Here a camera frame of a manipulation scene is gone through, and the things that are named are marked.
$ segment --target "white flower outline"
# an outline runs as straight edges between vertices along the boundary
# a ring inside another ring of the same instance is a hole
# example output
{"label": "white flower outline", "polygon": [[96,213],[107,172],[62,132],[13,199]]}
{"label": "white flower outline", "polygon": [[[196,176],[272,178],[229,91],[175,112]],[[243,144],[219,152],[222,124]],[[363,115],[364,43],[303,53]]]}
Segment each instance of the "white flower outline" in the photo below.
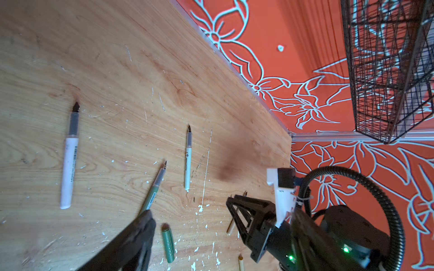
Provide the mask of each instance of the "white flower outline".
{"label": "white flower outline", "polygon": [[[331,102],[331,100],[336,97],[338,94],[342,92],[345,88],[349,87],[349,82],[342,83],[342,84],[328,84],[328,83],[319,83],[315,86],[315,88],[307,90],[308,94],[306,97],[303,97],[303,91],[306,91],[307,86],[309,85],[309,82],[312,80],[315,80],[318,78],[318,76],[312,77],[305,82],[298,82],[298,83],[292,83],[290,80],[282,77],[275,77],[275,76],[264,76],[264,68],[259,61],[259,59],[256,57],[255,53],[252,51],[250,47],[240,42],[238,39],[243,34],[248,20],[249,20],[249,7],[246,0],[233,0],[234,6],[228,10],[222,11],[218,13],[215,18],[212,18],[209,14],[208,10],[204,6],[203,0],[194,0],[195,3],[205,12],[206,18],[200,18],[198,15],[196,15],[192,10],[190,11],[192,17],[194,20],[197,20],[203,26],[199,26],[200,29],[205,33],[205,35],[212,41],[212,43],[222,52],[222,54],[225,56],[225,58],[234,66],[237,66],[240,70],[239,73],[243,77],[244,80],[250,85],[253,92],[255,92],[260,98],[263,100],[270,99],[270,101],[273,104],[273,107],[271,110],[275,112],[280,112],[285,116],[288,117],[297,117],[297,123],[295,127],[297,129],[303,130],[303,126],[307,124],[308,122],[314,120],[317,122],[322,123],[331,123],[331,124],[337,124],[340,123],[339,121],[332,121],[329,118],[327,118],[323,112],[321,111],[321,108],[325,106],[331,106],[333,104],[343,102],[343,101],[349,101],[351,98],[345,98],[341,100],[337,100],[334,102]],[[243,26],[239,32],[236,33],[234,37],[230,37],[235,33],[235,28],[227,33],[220,33],[222,26],[224,24],[224,16],[231,14],[231,13],[238,13],[242,19]],[[246,52],[250,54],[251,60],[245,59],[242,56],[236,54],[232,50],[229,50],[228,52],[224,49],[224,46],[222,44],[232,44],[236,45],[239,48],[244,49]],[[338,75],[334,72],[328,72],[324,71],[324,69],[329,68],[333,65],[336,65],[338,63],[341,63],[343,61],[346,61],[345,59],[338,60],[334,63],[331,63],[329,65],[326,65],[324,67],[321,67],[315,71],[314,73],[323,74],[323,78],[326,75],[333,75],[340,79],[347,79],[348,77],[344,77],[342,75]],[[254,78],[254,75],[251,72],[251,66],[257,65],[257,67],[260,69],[260,76],[259,78]],[[268,80],[277,80],[280,83],[278,85],[275,85],[274,87],[267,87],[264,86],[267,84]],[[273,91],[280,89],[280,88],[290,88],[292,85],[298,85],[298,91],[293,94],[294,98],[286,99],[286,98],[279,98],[275,95],[273,95]],[[321,85],[338,85],[341,86],[335,93],[331,94],[331,96],[327,99],[325,104],[318,105],[318,97],[314,94],[310,93],[311,91],[317,89]],[[306,98],[312,98],[316,101],[314,103],[310,102]],[[292,107],[299,107],[300,109],[297,112],[291,112],[288,111],[288,109]]]}

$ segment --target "wooden table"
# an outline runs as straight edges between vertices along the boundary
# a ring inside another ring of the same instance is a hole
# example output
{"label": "wooden table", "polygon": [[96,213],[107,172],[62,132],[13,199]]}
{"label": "wooden table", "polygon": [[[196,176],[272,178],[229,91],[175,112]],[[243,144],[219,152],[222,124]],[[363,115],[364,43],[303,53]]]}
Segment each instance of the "wooden table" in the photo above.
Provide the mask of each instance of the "wooden table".
{"label": "wooden table", "polygon": [[[164,222],[177,242],[171,270],[191,270],[193,263],[196,271],[237,270],[240,253],[246,270],[277,270],[268,253],[255,264],[237,235],[226,235],[225,202],[244,190],[274,199],[266,168],[289,166],[290,136],[169,2],[6,0],[0,25],[3,270],[80,267],[137,215],[165,160],[152,205],[150,270],[169,269]],[[74,195],[71,208],[61,210],[75,99],[81,108]]]}

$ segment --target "floral pattern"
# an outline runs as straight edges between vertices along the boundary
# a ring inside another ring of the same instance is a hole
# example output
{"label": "floral pattern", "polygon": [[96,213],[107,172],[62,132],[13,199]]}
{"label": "floral pattern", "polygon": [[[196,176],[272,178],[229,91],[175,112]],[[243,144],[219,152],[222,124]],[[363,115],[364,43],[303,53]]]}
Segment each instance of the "floral pattern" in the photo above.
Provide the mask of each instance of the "floral pattern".
{"label": "floral pattern", "polygon": [[[333,65],[346,63],[341,59],[314,73],[321,74],[304,82],[291,82],[283,77],[267,76],[261,61],[252,49],[240,41],[240,37],[249,21],[249,6],[247,0],[233,0],[233,5],[227,10],[211,16],[203,0],[194,0],[200,9],[190,10],[191,17],[200,29],[223,53],[227,60],[247,81],[252,90],[260,98],[268,102],[271,110],[278,112],[280,118],[294,118],[294,127],[288,127],[292,132],[302,131],[303,127],[311,122],[338,124],[336,116],[326,116],[324,107],[338,106],[338,103],[350,101],[348,77],[335,72],[324,71]],[[340,83],[330,83],[333,77],[341,79]],[[317,92],[330,92],[329,97],[319,98]]]}
{"label": "floral pattern", "polygon": [[[387,192],[403,219],[407,248],[405,262],[413,269],[434,268],[432,257],[425,255],[434,245],[434,145],[400,142],[383,145],[375,142],[297,142],[293,143],[291,166],[300,176],[322,166],[342,166],[369,177]],[[314,195],[312,211],[332,205],[348,204],[351,208],[361,193],[358,184],[342,176],[322,176],[311,184]],[[361,214],[378,219],[372,212]]]}

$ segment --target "scratch on table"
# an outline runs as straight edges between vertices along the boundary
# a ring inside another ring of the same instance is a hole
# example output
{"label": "scratch on table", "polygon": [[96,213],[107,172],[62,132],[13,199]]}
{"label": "scratch on table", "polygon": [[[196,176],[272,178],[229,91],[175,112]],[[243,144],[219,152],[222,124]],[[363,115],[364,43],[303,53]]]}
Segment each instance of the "scratch on table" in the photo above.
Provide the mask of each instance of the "scratch on table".
{"label": "scratch on table", "polygon": [[161,106],[162,106],[163,110],[166,111],[166,109],[164,108],[163,101],[161,99],[160,93],[158,93],[158,96],[160,97],[160,102],[161,102]]}
{"label": "scratch on table", "polygon": [[208,162],[210,160],[210,149],[211,149],[211,139],[213,138],[213,128],[211,127],[211,135],[210,135],[210,145],[208,147],[208,157],[207,157],[207,168],[205,170],[205,179],[204,179],[204,191],[202,193],[202,204],[200,205],[200,210],[199,212],[201,212],[203,210],[202,205],[204,204],[204,196],[205,196],[205,184],[207,181],[207,174],[208,174]]}
{"label": "scratch on table", "polygon": [[28,256],[27,258],[25,258],[21,264],[25,265],[29,260],[30,260],[30,256]]}
{"label": "scratch on table", "polygon": [[54,244],[54,242],[56,241],[57,239],[54,239],[53,241],[51,241],[50,243],[48,243],[43,249],[42,249],[42,251],[45,251],[45,250],[47,250],[52,244]]}
{"label": "scratch on table", "polygon": [[127,48],[127,53],[128,53],[128,57],[130,58],[130,61],[133,62],[133,60],[131,59],[130,49],[126,45],[125,47]]}

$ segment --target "wire basket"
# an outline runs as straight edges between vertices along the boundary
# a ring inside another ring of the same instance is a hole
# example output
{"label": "wire basket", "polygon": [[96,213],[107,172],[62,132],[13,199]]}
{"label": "wire basket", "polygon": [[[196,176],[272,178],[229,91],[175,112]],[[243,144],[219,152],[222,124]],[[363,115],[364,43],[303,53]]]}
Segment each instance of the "wire basket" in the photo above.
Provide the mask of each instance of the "wire basket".
{"label": "wire basket", "polygon": [[341,6],[356,131],[392,143],[434,112],[434,0]]}

